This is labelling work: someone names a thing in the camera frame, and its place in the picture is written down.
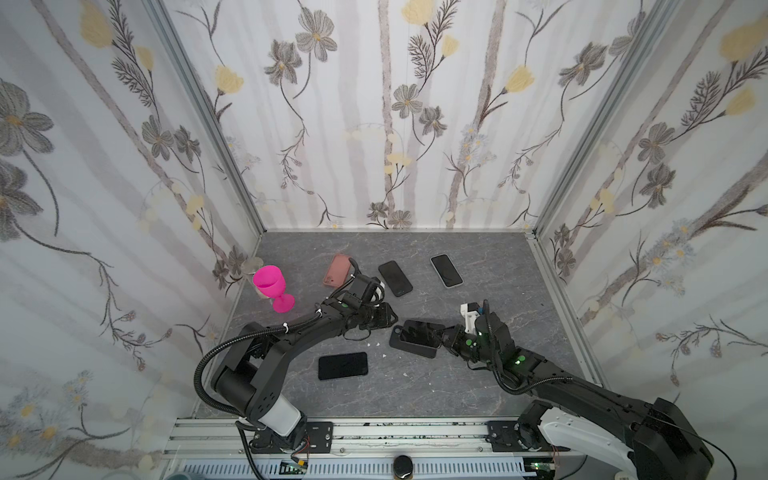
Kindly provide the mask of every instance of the pink phone case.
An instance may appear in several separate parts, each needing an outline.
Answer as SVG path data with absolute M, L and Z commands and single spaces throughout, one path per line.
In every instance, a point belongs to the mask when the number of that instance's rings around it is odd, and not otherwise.
M 323 279 L 323 285 L 327 286 L 342 286 L 349 275 L 349 268 L 352 265 L 349 264 L 349 255 L 343 253 L 337 253 L 333 257 L 331 266 L 328 267 L 326 276 Z

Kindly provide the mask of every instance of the pink cup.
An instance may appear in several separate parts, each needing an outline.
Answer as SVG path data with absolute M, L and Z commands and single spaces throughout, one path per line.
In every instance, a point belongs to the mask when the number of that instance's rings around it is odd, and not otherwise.
M 253 274 L 253 285 L 261 293 L 273 299 L 272 308 L 278 313 L 285 313 L 293 308 L 296 300 L 293 295 L 285 293 L 286 279 L 283 272 L 274 265 L 259 268 Z

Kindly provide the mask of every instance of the black round knob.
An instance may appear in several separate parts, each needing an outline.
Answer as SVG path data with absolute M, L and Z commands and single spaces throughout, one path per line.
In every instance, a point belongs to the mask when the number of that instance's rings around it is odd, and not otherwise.
M 402 480 L 408 480 L 413 478 L 413 461 L 411 457 L 407 455 L 400 455 L 395 458 L 392 464 L 392 471 L 395 473 L 395 478 Z

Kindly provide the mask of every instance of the table surface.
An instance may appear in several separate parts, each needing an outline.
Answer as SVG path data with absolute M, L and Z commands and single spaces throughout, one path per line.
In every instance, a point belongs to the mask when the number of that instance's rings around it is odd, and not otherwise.
M 266 233 L 257 256 L 283 271 L 286 292 L 296 297 L 296 305 L 288 313 L 275 313 L 270 300 L 246 285 L 224 338 L 236 336 L 248 322 L 273 325 L 313 311 L 331 291 L 323 285 L 323 277 L 336 253 L 353 257 L 369 276 L 380 277 L 378 265 L 397 261 L 413 284 L 413 291 L 401 297 L 387 289 L 386 301 L 399 324 L 406 319 L 449 326 L 463 323 L 462 303 L 488 299 L 519 346 L 582 376 L 522 233 Z M 462 285 L 443 286 L 429 261 L 441 253 L 451 257 L 464 279 Z M 365 332 L 355 329 L 347 336 L 355 334 Z M 283 395 L 309 417 L 519 415 L 531 402 L 530 396 L 503 392 L 490 372 L 471 371 L 444 348 L 436 358 L 427 359 L 391 348 L 389 335 L 390 329 L 382 329 L 363 342 L 336 337 L 315 345 L 291 362 Z M 367 376 L 318 379 L 319 357 L 361 351 L 368 353 Z M 228 414 L 202 405 L 195 416 Z

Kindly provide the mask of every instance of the wall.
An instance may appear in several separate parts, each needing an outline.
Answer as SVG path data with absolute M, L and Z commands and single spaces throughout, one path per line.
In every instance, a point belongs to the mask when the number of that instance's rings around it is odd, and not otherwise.
M 611 387 L 677 399 L 740 478 L 768 465 L 766 15 L 682 2 L 540 236 Z
M 532 226 L 652 6 L 164 4 L 267 227 L 371 229 Z
M 0 78 L 3 475 L 157 477 L 255 237 L 141 3 L 3 2 Z

